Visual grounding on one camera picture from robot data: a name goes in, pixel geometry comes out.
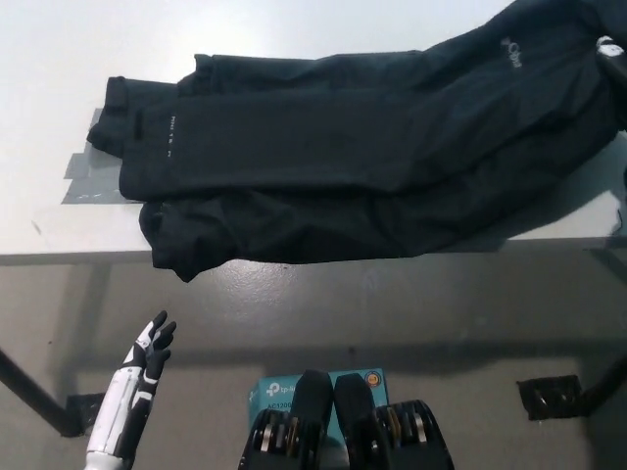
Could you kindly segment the robot right white black hand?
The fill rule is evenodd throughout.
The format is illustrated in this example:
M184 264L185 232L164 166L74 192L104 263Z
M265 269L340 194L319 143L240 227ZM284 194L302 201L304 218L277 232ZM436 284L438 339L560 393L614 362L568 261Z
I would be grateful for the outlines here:
M597 40L596 49L600 58L608 60L621 57L624 54L624 49L608 35L604 35Z

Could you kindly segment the robot left white black hand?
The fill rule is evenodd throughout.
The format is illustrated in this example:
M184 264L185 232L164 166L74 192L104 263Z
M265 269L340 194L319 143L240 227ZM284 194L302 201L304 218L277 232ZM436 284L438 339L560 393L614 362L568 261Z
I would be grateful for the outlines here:
M135 339L114 373L89 438L85 470L130 469L170 358L176 323L161 311Z

